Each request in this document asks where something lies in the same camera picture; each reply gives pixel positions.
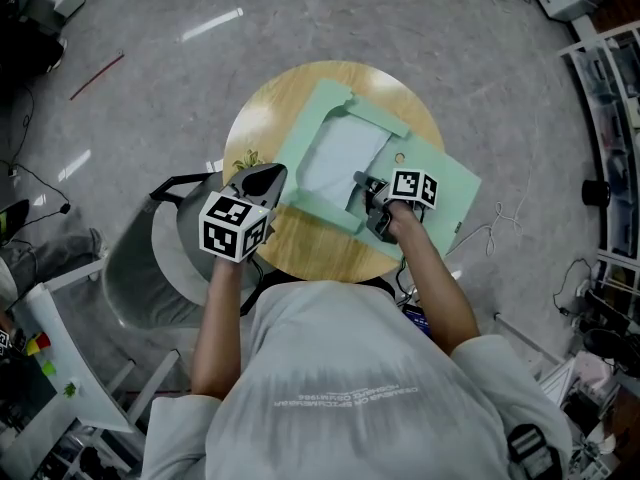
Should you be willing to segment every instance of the green sticky note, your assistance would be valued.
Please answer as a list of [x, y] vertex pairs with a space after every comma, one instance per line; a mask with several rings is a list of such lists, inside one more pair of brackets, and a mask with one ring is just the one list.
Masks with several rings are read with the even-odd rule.
[[55, 375], [56, 368], [55, 366], [53, 366], [53, 363], [51, 361], [46, 361], [42, 365], [42, 373], [44, 373], [46, 377], [49, 377], [50, 375]]

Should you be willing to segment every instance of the wooden tabletop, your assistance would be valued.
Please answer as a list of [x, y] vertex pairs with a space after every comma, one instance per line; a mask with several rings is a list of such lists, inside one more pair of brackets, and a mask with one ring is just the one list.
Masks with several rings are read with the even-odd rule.
[[[231, 127], [224, 151], [224, 182], [237, 172], [233, 164], [257, 151], [272, 162], [298, 113], [321, 78], [353, 88], [407, 123], [444, 151], [433, 117], [420, 99], [392, 76], [355, 62], [322, 61], [290, 69], [263, 85], [242, 107]], [[279, 205], [276, 232], [258, 249], [274, 267], [309, 281], [332, 279], [359, 282], [393, 270], [398, 262], [349, 235], [295, 208]]]

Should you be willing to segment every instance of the gray pants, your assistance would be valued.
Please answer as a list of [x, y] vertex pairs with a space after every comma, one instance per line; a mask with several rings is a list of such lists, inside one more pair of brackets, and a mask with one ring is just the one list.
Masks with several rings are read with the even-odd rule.
[[0, 258], [9, 267], [20, 295], [38, 283], [96, 261], [101, 243], [98, 232], [89, 228], [54, 238], [33, 249], [13, 242], [0, 249]]

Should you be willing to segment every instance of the green cardboard tray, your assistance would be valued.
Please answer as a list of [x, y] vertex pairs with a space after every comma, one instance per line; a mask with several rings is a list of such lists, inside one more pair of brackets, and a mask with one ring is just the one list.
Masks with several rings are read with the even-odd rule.
[[[437, 208], [425, 211], [423, 225], [440, 255], [444, 256], [476, 196], [480, 178], [415, 135], [406, 123], [393, 114], [354, 94], [350, 87], [335, 80], [318, 81], [275, 158], [275, 162], [286, 165], [289, 171], [280, 203], [336, 226], [387, 256], [398, 260], [402, 257], [397, 245], [381, 242], [365, 226], [367, 216], [362, 203], [362, 189], [357, 187], [353, 191], [346, 210], [343, 210], [299, 186], [298, 168], [320, 125], [335, 109], [351, 113], [391, 132], [391, 138], [369, 165], [367, 174], [389, 180], [393, 169], [397, 167], [424, 169], [438, 181]], [[402, 165], [395, 161], [397, 153], [405, 157]]]

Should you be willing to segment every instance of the white cloth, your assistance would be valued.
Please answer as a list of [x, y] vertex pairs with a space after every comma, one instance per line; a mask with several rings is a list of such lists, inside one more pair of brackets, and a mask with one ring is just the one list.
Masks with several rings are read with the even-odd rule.
[[499, 336], [447, 357], [377, 288], [273, 287], [227, 398], [153, 403], [142, 478], [507, 479], [533, 423], [566, 471], [562, 413]]
[[0, 300], [8, 306], [17, 298], [18, 287], [16, 286], [16, 282], [13, 280], [9, 267], [5, 261], [0, 258]]
[[298, 169], [300, 187], [345, 209], [356, 186], [355, 171], [366, 171], [391, 132], [347, 114], [327, 119]]

